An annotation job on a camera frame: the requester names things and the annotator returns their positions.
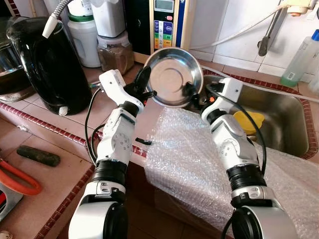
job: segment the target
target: glass jar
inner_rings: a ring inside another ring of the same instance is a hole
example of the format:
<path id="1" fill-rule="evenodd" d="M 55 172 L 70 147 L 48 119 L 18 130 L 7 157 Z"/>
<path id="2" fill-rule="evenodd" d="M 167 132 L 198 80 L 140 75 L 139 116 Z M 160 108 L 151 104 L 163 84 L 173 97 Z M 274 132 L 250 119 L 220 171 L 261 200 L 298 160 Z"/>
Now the glass jar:
<path id="1" fill-rule="evenodd" d="M 103 71 L 118 69 L 123 75 L 134 65 L 133 48 L 126 31 L 115 38 L 98 36 L 98 53 Z"/>

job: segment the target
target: stainless steel sink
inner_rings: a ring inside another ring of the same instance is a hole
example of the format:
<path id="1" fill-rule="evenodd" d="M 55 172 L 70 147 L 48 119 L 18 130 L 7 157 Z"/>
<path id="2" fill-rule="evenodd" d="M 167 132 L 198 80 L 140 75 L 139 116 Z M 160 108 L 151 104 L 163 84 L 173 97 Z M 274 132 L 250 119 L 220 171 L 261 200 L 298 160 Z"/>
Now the stainless steel sink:
<path id="1" fill-rule="evenodd" d="M 204 79 L 206 85 L 219 77 L 205 76 Z M 297 98 L 244 86 L 238 103 L 246 110 L 265 116 L 260 130 L 267 147 L 295 156 L 302 156 L 308 151 L 303 105 Z M 233 107 L 230 113 L 236 111 L 238 110 Z"/>

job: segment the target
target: orange component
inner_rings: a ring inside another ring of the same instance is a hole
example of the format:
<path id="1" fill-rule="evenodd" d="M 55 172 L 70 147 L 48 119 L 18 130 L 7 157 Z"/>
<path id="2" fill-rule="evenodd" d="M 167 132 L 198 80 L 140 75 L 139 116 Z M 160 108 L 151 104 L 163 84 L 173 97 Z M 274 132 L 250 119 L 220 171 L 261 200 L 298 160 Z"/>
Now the orange component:
<path id="1" fill-rule="evenodd" d="M 171 40 L 164 40 L 163 46 L 164 47 L 171 47 Z"/>
<path id="2" fill-rule="evenodd" d="M 291 12 L 290 15 L 291 16 L 301 16 L 301 13 L 299 13 L 299 12 Z"/>
<path id="3" fill-rule="evenodd" d="M 158 49 L 158 48 L 159 48 L 159 39 L 158 39 L 158 38 L 155 38 L 154 48 L 155 48 L 155 49 Z"/>
<path id="4" fill-rule="evenodd" d="M 12 178 L 10 178 L 8 175 L 6 175 L 4 172 L 0 170 L 0 182 L 2 182 L 8 188 L 25 195 L 36 195 L 42 191 L 41 185 L 34 178 L 22 172 L 21 170 L 11 166 L 2 159 L 0 159 L 0 167 L 6 169 L 8 172 L 16 175 L 17 177 L 19 177 L 20 179 L 24 180 L 32 186 L 26 187 L 14 181 Z"/>

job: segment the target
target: white bottle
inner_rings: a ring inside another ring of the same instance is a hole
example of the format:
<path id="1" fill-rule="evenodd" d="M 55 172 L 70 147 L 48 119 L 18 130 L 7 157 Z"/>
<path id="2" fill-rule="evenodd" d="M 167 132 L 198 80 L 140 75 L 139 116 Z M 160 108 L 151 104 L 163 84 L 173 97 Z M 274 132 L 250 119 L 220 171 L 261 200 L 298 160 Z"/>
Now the white bottle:
<path id="1" fill-rule="evenodd" d="M 314 78 L 308 84 L 308 88 L 315 94 L 319 95 L 319 69 L 317 70 L 317 73 L 314 76 Z"/>
<path id="2" fill-rule="evenodd" d="M 125 30 L 122 0 L 91 0 L 91 6 L 100 36 L 117 37 Z"/>
<path id="3" fill-rule="evenodd" d="M 73 0 L 68 4 L 73 16 L 90 16 L 93 14 L 90 0 Z"/>
<path id="4" fill-rule="evenodd" d="M 319 29 L 313 36 L 306 37 L 280 79 L 284 86 L 296 86 L 308 69 L 309 64 L 319 55 Z"/>
<path id="5" fill-rule="evenodd" d="M 97 52 L 97 30 L 93 16 L 69 15 L 68 26 L 80 62 L 86 67 L 100 67 Z"/>

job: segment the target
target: orange scissors handle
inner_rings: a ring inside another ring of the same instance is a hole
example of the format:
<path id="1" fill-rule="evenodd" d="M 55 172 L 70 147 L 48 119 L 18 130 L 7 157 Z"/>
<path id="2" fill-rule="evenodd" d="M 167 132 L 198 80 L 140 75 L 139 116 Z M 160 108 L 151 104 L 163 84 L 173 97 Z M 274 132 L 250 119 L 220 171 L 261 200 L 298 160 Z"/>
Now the orange scissors handle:
<path id="1" fill-rule="evenodd" d="M 25 195 L 36 195 L 42 191 L 41 185 L 34 178 L 22 172 L 21 170 L 11 166 L 2 159 L 0 159 L 0 167 L 6 169 L 7 171 L 16 175 L 17 177 L 19 177 L 20 179 L 24 180 L 32 186 L 26 187 L 14 181 L 12 178 L 10 178 L 8 175 L 6 175 L 3 171 L 0 170 L 0 182 L 2 182 L 8 188 Z"/>

